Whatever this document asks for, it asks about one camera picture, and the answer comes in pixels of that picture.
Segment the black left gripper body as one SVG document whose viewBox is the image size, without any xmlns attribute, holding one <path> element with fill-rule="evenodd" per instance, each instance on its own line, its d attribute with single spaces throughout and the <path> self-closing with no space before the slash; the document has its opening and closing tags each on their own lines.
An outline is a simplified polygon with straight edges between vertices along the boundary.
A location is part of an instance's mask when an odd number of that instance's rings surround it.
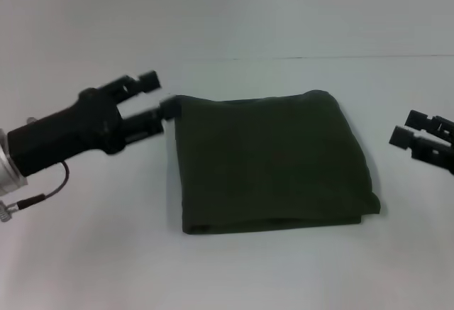
<svg viewBox="0 0 454 310">
<path fill-rule="evenodd" d="M 85 89 L 70 107 L 10 131 L 9 155 L 18 171 L 28 177 L 89 150 L 122 151 L 126 141 L 117 104 L 128 98 L 127 82 L 124 76 Z"/>
</svg>

